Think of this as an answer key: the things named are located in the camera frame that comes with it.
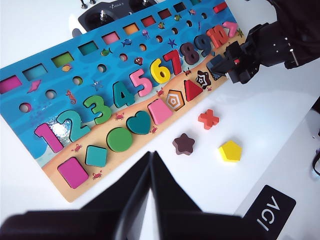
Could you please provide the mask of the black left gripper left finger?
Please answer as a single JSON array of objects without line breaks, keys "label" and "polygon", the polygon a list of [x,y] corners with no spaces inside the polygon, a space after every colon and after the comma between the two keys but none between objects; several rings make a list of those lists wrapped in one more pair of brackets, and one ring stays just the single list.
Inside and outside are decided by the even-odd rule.
[{"label": "black left gripper left finger", "polygon": [[142,223],[149,191],[147,152],[118,181],[78,210],[27,211],[0,227],[2,240],[126,240]]}]

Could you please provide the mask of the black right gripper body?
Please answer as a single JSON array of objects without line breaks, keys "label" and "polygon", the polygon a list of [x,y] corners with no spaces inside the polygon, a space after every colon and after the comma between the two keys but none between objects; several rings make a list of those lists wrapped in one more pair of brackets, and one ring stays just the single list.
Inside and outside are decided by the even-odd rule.
[{"label": "black right gripper body", "polygon": [[270,67],[285,62],[285,33],[279,22],[256,25],[246,41],[252,44],[253,56],[261,65]]}]

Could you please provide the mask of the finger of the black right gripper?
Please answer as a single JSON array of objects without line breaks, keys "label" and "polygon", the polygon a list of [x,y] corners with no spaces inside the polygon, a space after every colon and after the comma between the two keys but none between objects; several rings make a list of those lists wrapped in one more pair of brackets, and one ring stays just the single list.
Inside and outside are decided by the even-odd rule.
[{"label": "finger of the black right gripper", "polygon": [[212,67],[212,71],[217,74],[228,74],[232,83],[246,84],[259,71],[260,64],[237,58],[224,59]]},{"label": "finger of the black right gripper", "polygon": [[224,57],[229,60],[235,59],[249,59],[250,55],[248,54],[247,48],[250,47],[249,42],[239,44],[238,41],[232,42],[225,49]]}]

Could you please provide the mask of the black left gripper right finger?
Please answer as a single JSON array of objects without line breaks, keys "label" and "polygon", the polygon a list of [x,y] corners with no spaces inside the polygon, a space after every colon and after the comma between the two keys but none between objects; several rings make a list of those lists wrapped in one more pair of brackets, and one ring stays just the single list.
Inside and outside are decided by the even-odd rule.
[{"label": "black left gripper right finger", "polygon": [[240,216],[202,211],[180,187],[157,152],[150,159],[151,189],[162,240],[251,240]]}]

